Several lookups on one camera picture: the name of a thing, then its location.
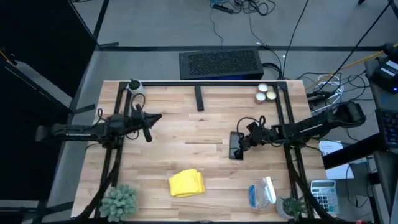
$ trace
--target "white calculator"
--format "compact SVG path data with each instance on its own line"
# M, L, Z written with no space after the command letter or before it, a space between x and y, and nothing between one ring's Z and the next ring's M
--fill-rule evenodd
M338 214L338 201L336 193L336 181L313 180L311 181L311 193L329 214Z

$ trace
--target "yellow cloth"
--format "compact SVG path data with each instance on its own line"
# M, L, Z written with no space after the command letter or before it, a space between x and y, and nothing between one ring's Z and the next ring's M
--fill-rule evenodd
M186 197L206 191L203 177L196 169L181 171L169 178L170 195Z

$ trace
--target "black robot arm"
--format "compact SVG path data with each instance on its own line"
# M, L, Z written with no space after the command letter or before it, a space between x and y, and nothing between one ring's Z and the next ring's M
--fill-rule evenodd
M113 147L117 137L142 130L147 142L152 141L149 128L158 121L161 114L143 112L140 105L131 108L131 115L114 114L106 118L103 123L93 126L54 124L51 127L39 126L36 141L98 141L103 147Z
M298 123L274 125L271 129L265 128L264 124L252 122L247 126L250 133L239 140L239 145L241 151L247 151L258 144L302 146L311 138L322 138L334 128L358 127L365 120L366 117L359 104L346 102Z

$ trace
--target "gray floor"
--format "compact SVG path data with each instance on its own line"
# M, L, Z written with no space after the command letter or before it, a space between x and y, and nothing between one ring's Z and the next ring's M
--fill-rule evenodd
M208 0L111 0L106 12L98 42L119 42L122 46L176 46L176 45L220 45L220 39L213 33L211 18L216 22L217 32L223 36L224 45L255 45L257 39L249 29L246 14L229 15L209 8ZM387 1L367 0L357 6L356 0L316 0L310 1L297 29L293 45L350 46L354 45L381 12ZM80 16L93 31L100 13L102 0L75 4ZM277 7L266 17L251 16L254 32L269 45L288 45L294 25L301 13L305 0L276 0ZM398 30L392 29L397 18L391 9L382 16L375 28L361 45L382 45L385 42L398 42ZM103 80L178 80L179 52L95 52L91 60L85 85L82 88L79 106L96 103ZM285 52L276 52L282 58ZM349 62L354 62L374 52L356 52ZM303 72L332 72L348 55L348 52L289 52L285 69L287 78L295 78ZM262 62L277 63L270 52L260 52ZM358 74L364 66L357 65L344 71L343 77ZM275 79L273 70L266 70L263 79ZM304 79L306 86L311 81ZM361 90L343 95L348 100L360 94ZM366 90L362 98L371 98ZM374 103L361 101L368 117L360 128L350 129L354 138L363 139L377 132L374 117ZM79 114L74 123L89 124L94 111ZM328 139L351 143L343 129L335 129ZM68 142L60 160L53 185L50 205L72 201L76 192L81 165L84 159L84 144ZM363 164L353 166L355 180L349 180L350 195L365 196ZM345 182L338 181L340 218L371 220L369 203L363 208L355 208L347 201ZM365 197L358 198L359 204ZM46 221L68 218L70 211L46 217Z

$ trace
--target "smartphone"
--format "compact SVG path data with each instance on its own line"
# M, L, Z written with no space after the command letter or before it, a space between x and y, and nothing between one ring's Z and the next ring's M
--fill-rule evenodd
M243 133L231 131L229 136L229 158L243 160L243 150L239 145L239 140L243 138Z

